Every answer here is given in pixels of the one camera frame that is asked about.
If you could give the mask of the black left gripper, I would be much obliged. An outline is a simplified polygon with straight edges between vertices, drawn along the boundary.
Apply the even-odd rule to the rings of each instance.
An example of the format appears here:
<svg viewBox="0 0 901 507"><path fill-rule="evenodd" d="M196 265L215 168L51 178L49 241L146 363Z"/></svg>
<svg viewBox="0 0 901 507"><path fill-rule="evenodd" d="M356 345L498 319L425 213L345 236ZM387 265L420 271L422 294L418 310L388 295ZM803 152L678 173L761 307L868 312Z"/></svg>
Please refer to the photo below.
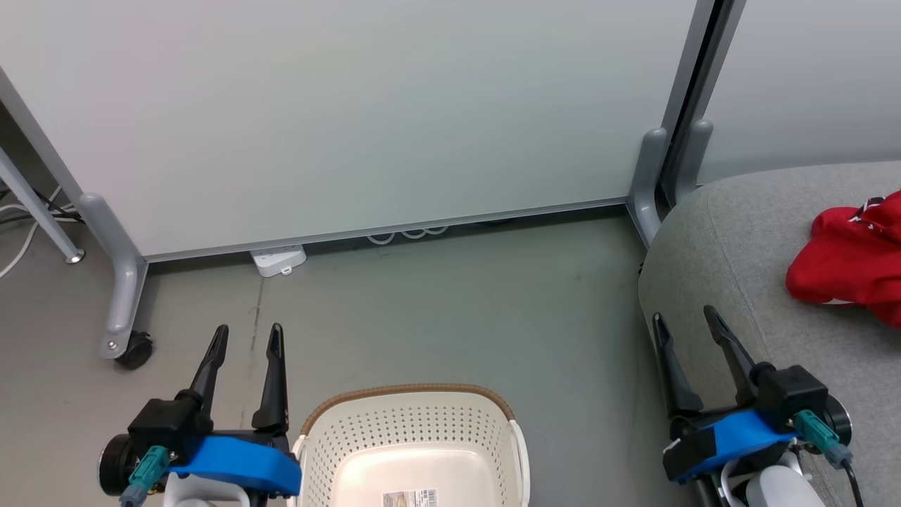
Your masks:
<svg viewBox="0 0 901 507"><path fill-rule="evenodd" d="M108 496L120 496L128 478L149 447L164 446L173 453L170 465L186 465L201 440L213 432L211 407L219 369L225 362L229 325L216 327L191 386L173 400L151 399L139 411L124 434L115 435L99 458L99 486ZM284 330L274 323L266 348L267 372L260 407L252 416L256 431L289 430L289 388L284 357ZM151 490L161 493L168 475Z"/></svg>

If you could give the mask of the white barcode sticker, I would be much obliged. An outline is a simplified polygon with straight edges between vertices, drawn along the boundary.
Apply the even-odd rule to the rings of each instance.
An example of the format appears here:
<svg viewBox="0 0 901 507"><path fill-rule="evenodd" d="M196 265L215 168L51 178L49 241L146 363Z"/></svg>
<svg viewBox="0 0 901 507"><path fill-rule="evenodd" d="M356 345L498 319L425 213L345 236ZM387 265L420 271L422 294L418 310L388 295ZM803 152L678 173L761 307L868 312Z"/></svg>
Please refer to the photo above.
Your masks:
<svg viewBox="0 0 901 507"><path fill-rule="evenodd" d="M439 507L436 489L415 489L385 493L382 507Z"/></svg>

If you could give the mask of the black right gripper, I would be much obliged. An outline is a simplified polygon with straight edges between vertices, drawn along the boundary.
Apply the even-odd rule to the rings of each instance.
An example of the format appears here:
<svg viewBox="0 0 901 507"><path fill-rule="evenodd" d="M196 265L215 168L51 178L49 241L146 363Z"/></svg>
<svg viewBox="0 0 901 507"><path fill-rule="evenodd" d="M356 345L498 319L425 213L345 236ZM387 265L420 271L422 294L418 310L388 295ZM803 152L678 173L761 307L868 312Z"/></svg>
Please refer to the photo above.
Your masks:
<svg viewBox="0 0 901 507"><path fill-rule="evenodd" d="M779 433L787 433L789 420L808 410L836 433L840 443L849 445L852 442L852 421L848 411L820 379L800 365L783 369L776 369L770 363L755 365L752 356L714 306L705 305L702 314L712 340L723 351L735 384L737 405L752 406L757 416ZM651 318L651 331L667 417L692 416L701 412L702 400L686 379L662 314L656 313Z"/></svg>

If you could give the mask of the large white partition panel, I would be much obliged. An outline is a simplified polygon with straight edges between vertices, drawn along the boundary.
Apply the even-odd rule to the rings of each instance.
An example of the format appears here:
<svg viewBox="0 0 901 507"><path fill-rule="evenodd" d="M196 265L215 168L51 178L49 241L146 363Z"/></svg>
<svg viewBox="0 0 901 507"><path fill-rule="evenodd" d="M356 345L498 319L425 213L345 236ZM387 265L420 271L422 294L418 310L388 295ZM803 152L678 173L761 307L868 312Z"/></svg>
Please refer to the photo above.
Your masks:
<svg viewBox="0 0 901 507"><path fill-rule="evenodd" d="M625 199L698 0L0 0L0 80L145 258Z"/></svg>

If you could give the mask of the grey metal table leg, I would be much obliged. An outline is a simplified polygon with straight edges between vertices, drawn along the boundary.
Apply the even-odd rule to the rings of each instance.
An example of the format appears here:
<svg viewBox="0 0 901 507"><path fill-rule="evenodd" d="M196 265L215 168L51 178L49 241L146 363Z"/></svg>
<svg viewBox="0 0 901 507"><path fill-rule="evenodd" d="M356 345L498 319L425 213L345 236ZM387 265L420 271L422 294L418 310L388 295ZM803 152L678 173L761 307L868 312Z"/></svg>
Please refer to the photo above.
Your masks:
<svg viewBox="0 0 901 507"><path fill-rule="evenodd" d="M35 221L35 225L33 225L32 231L29 231L29 235L25 244L23 244L22 249L17 253L13 262L0 272L0 278L6 276L6 274L9 273L23 257L25 257L25 252L28 250L38 227L42 228L42 231L45 231L45 234L48 234L49 239L58 247L65 258L65 263L75 264L84 259L84 251L78 249L70 240L68 235L58 224L57 216L51 212L53 201L51 200L48 204L39 198L36 191L27 182L25 177L20 174L20 171L14 166L12 160L2 148L0 148L0 180L3 180L3 182L6 183L6 186L9 187L13 195L16 196L16 199L19 200L20 205Z"/></svg>

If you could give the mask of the cream perforated laundry basket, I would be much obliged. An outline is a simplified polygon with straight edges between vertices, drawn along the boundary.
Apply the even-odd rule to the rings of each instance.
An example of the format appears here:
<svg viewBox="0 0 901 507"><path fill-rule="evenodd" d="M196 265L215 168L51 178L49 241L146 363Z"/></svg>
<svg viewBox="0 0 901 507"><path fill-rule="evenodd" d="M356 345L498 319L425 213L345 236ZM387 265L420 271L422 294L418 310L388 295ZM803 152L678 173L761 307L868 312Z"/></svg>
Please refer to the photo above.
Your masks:
<svg viewBox="0 0 901 507"><path fill-rule="evenodd" d="M510 405L464 383L359 389L322 402L292 447L300 493L286 507L382 507L436 489L439 507L529 507L527 443Z"/></svg>

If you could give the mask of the grey fabric sofa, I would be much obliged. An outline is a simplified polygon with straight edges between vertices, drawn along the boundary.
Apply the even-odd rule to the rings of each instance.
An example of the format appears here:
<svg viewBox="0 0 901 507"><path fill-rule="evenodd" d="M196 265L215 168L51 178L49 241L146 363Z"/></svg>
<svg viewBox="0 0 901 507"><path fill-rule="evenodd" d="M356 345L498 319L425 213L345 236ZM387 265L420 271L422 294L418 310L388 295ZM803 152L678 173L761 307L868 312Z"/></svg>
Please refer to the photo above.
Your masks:
<svg viewBox="0 0 901 507"><path fill-rule="evenodd" d="M735 385L702 309L717 308L756 361L801 365L852 421L866 507L901 507L901 330L865 308L796 301L786 270L815 216L901 189L901 161L768 170L699 187L672 209L639 278L645 318L662 314L686 378L708 410Z"/></svg>

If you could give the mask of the narrow white partition panel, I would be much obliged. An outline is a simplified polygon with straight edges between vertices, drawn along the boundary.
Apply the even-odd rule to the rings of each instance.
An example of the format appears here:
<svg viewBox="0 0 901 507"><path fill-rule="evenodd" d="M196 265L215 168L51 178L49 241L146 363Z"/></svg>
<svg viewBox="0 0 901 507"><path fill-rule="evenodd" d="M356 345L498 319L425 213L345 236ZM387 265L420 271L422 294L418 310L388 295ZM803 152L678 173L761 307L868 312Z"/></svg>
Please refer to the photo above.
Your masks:
<svg viewBox="0 0 901 507"><path fill-rule="evenodd" d="M901 160L901 0L746 0L704 119L702 185Z"/></svg>

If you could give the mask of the grey partition foot with caster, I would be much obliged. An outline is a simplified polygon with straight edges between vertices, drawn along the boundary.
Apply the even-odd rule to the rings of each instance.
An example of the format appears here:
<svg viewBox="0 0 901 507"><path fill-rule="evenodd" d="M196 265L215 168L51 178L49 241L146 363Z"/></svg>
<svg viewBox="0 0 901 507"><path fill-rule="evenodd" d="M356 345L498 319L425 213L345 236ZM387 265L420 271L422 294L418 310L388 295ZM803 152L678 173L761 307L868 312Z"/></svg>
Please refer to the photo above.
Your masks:
<svg viewBox="0 0 901 507"><path fill-rule="evenodd" d="M125 352L131 331L135 330L133 324L148 263L102 196L83 193L78 198L78 211L113 266L113 288L100 354L115 362Z"/></svg>

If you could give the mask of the black caster wheel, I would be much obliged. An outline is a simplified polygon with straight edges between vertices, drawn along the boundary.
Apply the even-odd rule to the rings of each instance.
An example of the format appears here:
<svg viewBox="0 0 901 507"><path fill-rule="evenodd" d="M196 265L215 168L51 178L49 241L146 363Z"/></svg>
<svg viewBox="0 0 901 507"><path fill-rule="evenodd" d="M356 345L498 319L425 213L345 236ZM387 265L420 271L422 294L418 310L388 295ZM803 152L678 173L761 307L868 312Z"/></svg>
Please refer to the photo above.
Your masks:
<svg viewBox="0 0 901 507"><path fill-rule="evenodd" d="M135 371L148 362L154 352L154 343L148 332L132 330L125 352L116 357L117 365L127 371Z"/></svg>

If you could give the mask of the red basketball jersey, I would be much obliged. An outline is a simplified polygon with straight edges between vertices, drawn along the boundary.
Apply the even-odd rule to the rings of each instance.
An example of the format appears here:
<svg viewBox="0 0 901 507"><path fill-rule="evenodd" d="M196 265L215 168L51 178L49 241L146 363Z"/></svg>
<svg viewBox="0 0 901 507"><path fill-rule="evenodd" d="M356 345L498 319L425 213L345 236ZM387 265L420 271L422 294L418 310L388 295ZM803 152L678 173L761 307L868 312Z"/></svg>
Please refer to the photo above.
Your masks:
<svg viewBox="0 0 901 507"><path fill-rule="evenodd" d="M901 189L821 212L785 285L797 301L862 307L901 330Z"/></svg>

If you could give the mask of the white power strip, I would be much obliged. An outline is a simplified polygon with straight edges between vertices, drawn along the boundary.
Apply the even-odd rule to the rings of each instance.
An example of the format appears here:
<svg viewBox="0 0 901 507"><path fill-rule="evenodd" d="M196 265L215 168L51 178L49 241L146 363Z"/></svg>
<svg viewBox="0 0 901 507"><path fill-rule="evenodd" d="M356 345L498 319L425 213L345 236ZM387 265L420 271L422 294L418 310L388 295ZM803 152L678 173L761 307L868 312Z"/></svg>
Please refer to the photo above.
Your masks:
<svg viewBox="0 0 901 507"><path fill-rule="evenodd" d="M263 278L289 275L307 260L305 248L300 244L252 250L250 255Z"/></svg>

